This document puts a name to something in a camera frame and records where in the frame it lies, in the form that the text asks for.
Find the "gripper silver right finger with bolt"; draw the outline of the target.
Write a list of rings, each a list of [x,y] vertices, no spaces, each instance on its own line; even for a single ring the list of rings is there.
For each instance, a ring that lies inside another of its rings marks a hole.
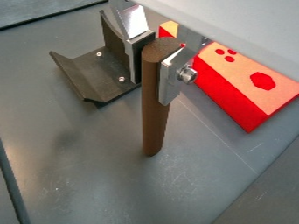
[[[178,28],[180,49],[172,53],[160,64],[159,102],[168,105],[180,93],[180,85],[191,84],[198,72],[193,69],[193,59],[211,40],[186,26]]]

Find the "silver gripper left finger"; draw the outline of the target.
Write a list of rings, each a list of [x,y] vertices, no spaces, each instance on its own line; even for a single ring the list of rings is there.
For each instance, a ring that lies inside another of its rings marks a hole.
[[[144,7],[130,0],[108,0],[119,25],[126,55],[130,62],[131,81],[142,81],[142,51],[144,46],[155,40],[155,32],[150,30]]]

